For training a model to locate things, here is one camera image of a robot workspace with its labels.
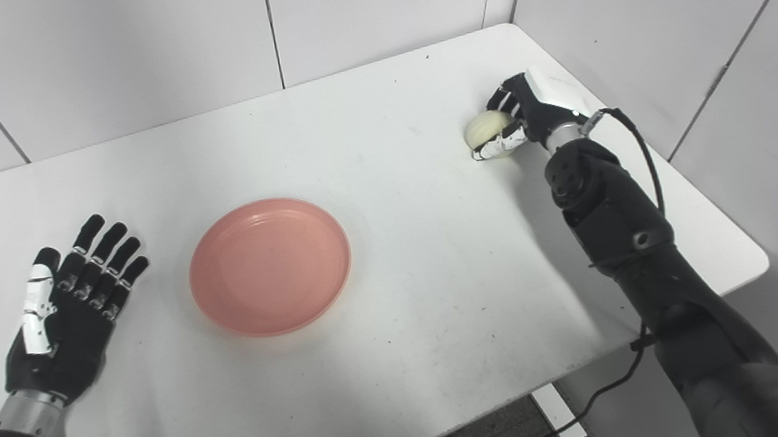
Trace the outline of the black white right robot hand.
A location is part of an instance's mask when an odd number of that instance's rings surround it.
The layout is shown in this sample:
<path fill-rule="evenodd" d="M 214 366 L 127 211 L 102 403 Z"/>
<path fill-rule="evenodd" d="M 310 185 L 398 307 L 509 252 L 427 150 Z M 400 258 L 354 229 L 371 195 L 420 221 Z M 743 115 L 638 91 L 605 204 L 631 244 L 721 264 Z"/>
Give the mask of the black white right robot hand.
<path fill-rule="evenodd" d="M 508 77 L 465 127 L 464 141 L 474 161 L 504 158 L 527 143 L 555 153 L 587 138 L 589 117 L 572 85 L 529 71 Z"/>

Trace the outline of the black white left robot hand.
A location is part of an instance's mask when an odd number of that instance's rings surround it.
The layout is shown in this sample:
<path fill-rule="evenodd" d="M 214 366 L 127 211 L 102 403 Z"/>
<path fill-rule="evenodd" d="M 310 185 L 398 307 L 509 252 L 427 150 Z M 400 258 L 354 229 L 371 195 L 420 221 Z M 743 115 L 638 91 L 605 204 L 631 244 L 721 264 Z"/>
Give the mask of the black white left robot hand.
<path fill-rule="evenodd" d="M 26 283 L 21 327 L 6 357 L 5 391 L 76 401 L 99 376 L 132 287 L 149 264 L 140 239 L 101 214 L 83 223 L 71 249 L 40 249 Z"/>

